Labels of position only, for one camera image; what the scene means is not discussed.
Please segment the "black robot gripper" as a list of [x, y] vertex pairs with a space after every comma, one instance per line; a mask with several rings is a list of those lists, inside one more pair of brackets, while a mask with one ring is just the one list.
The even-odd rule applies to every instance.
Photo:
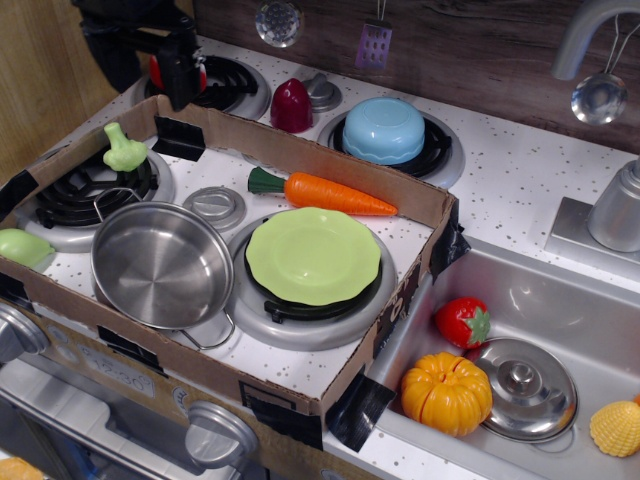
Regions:
[[136, 51], [157, 53], [162, 90], [174, 111], [201, 94], [194, 20], [174, 1], [72, 1], [94, 60], [119, 93], [141, 78]]

